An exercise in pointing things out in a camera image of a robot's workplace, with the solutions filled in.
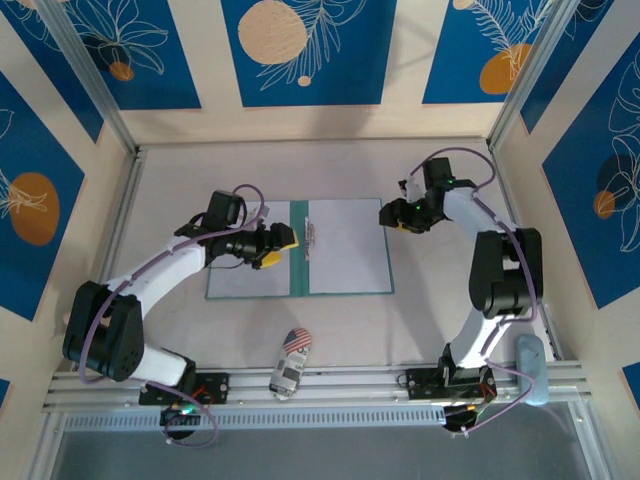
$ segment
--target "white paper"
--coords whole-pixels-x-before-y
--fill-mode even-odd
[[[258,202],[247,202],[249,213],[247,221],[252,218],[251,213],[258,207]],[[289,202],[265,202],[269,207],[269,215],[265,220],[267,227],[272,223],[290,225]],[[237,265],[240,260],[232,255],[216,258],[209,269],[209,286],[207,298],[229,297],[280,297],[289,296],[290,268],[289,250],[281,250],[282,260],[272,267],[254,270],[251,265],[242,265],[233,270],[215,267],[230,267]]]
[[[309,202],[315,244],[309,250],[309,292],[389,293],[391,271],[379,199]]]

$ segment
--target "metal clip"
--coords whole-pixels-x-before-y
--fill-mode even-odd
[[[309,221],[309,217],[304,217],[304,259],[309,260],[310,247],[316,243],[316,229]]]

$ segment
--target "orange circle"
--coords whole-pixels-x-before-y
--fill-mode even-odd
[[[491,58],[480,74],[480,88],[482,91],[489,95],[502,95],[509,92],[530,50],[531,45],[528,43],[519,43]],[[513,78],[511,78],[513,73],[512,63],[515,69]]]
[[[133,68],[126,63],[113,62],[109,65],[109,72],[111,72],[111,75],[113,75],[116,80],[120,80],[121,82],[133,80]]]
[[[453,0],[451,3],[456,10],[466,10],[476,2],[475,0]]]
[[[11,184],[9,197],[15,202],[10,215],[16,234],[38,247],[49,243],[60,220],[60,200],[53,183],[41,173],[23,173]]]
[[[69,0],[58,0],[58,3],[64,3]],[[33,0],[17,0],[20,5],[23,5],[31,10],[35,10],[36,6],[33,4]]]
[[[598,192],[595,200],[593,201],[593,209],[601,219],[606,220],[616,210],[616,197],[613,193],[603,190]]]
[[[247,10],[238,23],[238,38],[249,58],[262,65],[293,60],[308,41],[302,18],[279,0],[262,0]]]

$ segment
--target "white table surface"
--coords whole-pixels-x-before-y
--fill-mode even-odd
[[[484,140],[457,141],[487,154]],[[312,200],[400,195],[401,180],[436,149],[435,140],[276,142],[158,147],[147,159],[126,227],[115,274],[141,263],[173,232],[206,210],[216,189],[258,186],[267,200]],[[449,155],[454,175],[476,183],[489,175],[469,154]],[[250,191],[247,200],[254,200]],[[483,198],[506,216],[498,182]],[[434,363],[459,332],[471,308],[468,277],[473,242],[452,222],[423,235],[388,231],[394,295],[205,300],[207,271],[185,280],[145,319],[148,343],[177,351],[199,367],[271,367],[287,332],[309,330],[308,365]],[[513,339],[532,331],[547,345],[540,319],[514,326],[492,358],[512,361]]]

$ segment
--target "glass panel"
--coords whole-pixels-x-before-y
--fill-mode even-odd
[[[558,402],[544,408],[520,405],[467,439],[430,427],[244,430],[222,431],[214,448],[188,450],[166,445],[160,432],[68,433],[52,478],[211,477],[537,480],[590,475],[568,404]]]

